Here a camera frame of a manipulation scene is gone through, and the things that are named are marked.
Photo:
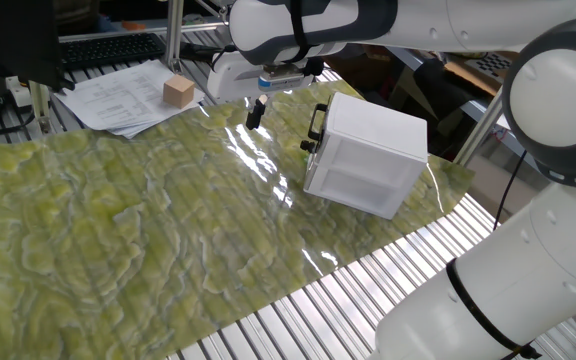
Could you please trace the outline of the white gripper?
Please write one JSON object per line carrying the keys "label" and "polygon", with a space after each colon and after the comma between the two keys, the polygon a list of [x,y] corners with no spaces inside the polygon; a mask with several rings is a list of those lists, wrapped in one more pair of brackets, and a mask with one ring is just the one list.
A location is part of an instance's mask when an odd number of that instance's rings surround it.
{"label": "white gripper", "polygon": [[259,98],[248,113],[248,130],[259,127],[265,114],[267,95],[310,86],[314,75],[305,75],[305,62],[283,65],[253,65],[239,52],[214,57],[208,76],[208,92],[218,101],[230,102],[242,98]]}

